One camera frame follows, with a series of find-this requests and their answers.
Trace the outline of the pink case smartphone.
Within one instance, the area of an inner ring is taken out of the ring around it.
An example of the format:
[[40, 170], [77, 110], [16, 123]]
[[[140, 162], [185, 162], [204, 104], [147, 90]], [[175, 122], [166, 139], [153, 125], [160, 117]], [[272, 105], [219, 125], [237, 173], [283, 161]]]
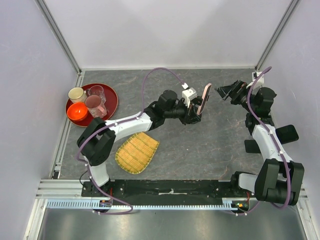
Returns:
[[202, 112], [204, 111], [205, 105], [208, 101], [208, 98], [210, 96], [210, 90], [211, 90], [212, 84], [208, 83], [203, 90], [203, 94], [202, 94], [202, 103], [201, 105], [198, 107], [196, 114], [199, 116], [202, 114]]

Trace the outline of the black smartphone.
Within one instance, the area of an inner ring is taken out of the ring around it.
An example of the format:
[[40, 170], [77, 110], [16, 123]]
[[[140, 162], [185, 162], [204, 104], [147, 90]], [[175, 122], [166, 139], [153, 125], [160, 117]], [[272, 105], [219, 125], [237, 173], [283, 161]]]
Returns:
[[299, 139], [297, 130], [292, 124], [276, 128], [275, 132], [282, 145], [295, 142]]

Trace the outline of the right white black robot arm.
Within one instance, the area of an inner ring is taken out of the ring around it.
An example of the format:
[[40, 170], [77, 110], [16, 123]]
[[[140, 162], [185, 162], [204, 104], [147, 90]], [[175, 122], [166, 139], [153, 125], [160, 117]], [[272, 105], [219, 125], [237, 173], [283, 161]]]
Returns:
[[230, 193], [240, 197], [249, 191], [257, 200], [277, 204], [278, 207], [296, 205], [305, 168], [294, 162], [283, 147], [299, 139], [295, 127], [290, 124], [275, 128], [270, 112], [276, 93], [268, 87], [261, 87], [253, 94], [249, 85], [240, 80], [217, 87], [215, 91], [223, 100], [230, 98], [232, 105], [240, 105], [247, 110], [245, 126], [252, 139], [245, 140], [245, 151], [261, 154], [264, 159], [257, 175], [235, 172], [229, 184]]

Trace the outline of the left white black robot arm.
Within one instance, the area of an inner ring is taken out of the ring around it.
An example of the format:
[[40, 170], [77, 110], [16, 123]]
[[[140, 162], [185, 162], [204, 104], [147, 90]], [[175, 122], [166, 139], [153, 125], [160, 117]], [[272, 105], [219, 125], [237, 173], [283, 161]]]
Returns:
[[173, 90], [165, 90], [158, 100], [135, 115], [110, 121], [94, 118], [76, 142], [93, 182], [92, 191], [99, 197], [110, 191], [106, 160], [115, 142], [152, 131], [162, 126], [166, 119], [179, 119], [184, 125], [199, 123], [205, 103], [205, 97], [199, 96], [193, 88], [184, 90], [181, 99]]

